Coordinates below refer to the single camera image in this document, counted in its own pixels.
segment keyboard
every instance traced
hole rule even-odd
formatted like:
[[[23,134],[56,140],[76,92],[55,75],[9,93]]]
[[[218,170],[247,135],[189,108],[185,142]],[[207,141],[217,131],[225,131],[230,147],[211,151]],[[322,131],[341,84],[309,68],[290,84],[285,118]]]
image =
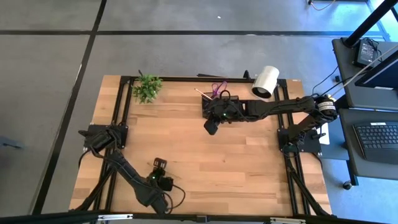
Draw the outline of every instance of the keyboard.
[[[366,160],[398,164],[398,122],[354,124]]]

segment wooden tabletop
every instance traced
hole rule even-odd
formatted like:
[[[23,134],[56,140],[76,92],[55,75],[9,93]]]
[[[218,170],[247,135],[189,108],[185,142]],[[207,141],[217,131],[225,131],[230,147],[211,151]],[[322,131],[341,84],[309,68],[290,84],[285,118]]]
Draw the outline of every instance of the wooden tabletop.
[[[93,123],[111,122],[119,80],[120,76],[103,78]],[[300,80],[287,80],[287,85],[290,98],[303,96]],[[163,82],[153,104],[140,105],[132,98],[127,119],[129,133],[123,149],[126,159],[143,177],[152,171],[156,157],[167,160],[166,176],[173,177],[174,184],[187,193],[174,214],[292,215],[284,159],[278,150],[277,116],[255,123],[221,124],[218,132],[210,136],[203,128],[206,120],[201,117],[201,96],[194,88],[209,92],[211,83]],[[250,83],[228,83],[227,87],[241,100],[256,99],[250,88]],[[294,114],[295,123],[304,117],[304,113]],[[319,161],[311,154],[300,155],[306,186],[323,209],[331,212]],[[101,164],[102,160],[91,154],[84,157],[70,208],[79,206],[96,185]],[[297,186],[295,192],[300,204]],[[182,199],[178,189],[170,195],[174,204]],[[154,213],[151,207],[137,202],[132,187],[119,174],[111,210]]]

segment purple scissors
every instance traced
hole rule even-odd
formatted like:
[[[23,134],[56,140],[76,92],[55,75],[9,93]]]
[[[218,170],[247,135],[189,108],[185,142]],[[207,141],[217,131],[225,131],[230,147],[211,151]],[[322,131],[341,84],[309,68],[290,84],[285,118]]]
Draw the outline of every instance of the purple scissors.
[[[213,89],[213,95],[211,97],[216,98],[223,90],[226,89],[226,81],[223,81],[220,85],[217,83],[213,83],[211,84],[211,88]]]

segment green plant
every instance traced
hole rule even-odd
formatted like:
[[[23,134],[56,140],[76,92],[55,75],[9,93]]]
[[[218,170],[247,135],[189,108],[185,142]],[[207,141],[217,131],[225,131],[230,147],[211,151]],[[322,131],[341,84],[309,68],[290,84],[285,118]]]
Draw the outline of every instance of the green plant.
[[[162,88],[162,79],[153,75],[143,75],[139,71],[140,77],[136,79],[141,84],[132,87],[132,95],[139,99],[139,103],[152,103],[156,99],[156,94]]]

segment monitor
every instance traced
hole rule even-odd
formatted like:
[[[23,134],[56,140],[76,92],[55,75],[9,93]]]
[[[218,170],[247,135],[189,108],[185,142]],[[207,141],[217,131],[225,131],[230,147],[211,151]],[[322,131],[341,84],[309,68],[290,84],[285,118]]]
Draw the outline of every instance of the monitor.
[[[398,50],[355,82],[357,86],[398,90]]]

